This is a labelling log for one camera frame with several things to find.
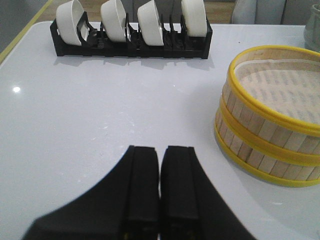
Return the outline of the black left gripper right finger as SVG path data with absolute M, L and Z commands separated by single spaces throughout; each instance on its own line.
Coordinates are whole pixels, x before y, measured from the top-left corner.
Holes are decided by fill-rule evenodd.
M 160 175 L 162 240 L 253 240 L 203 170 L 193 147 L 169 146 Z

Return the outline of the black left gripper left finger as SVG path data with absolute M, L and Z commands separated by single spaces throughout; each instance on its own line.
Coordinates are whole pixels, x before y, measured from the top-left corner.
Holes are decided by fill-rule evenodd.
M 90 190 L 37 218 L 25 240 L 156 240 L 159 163 L 153 147 L 129 146 Z

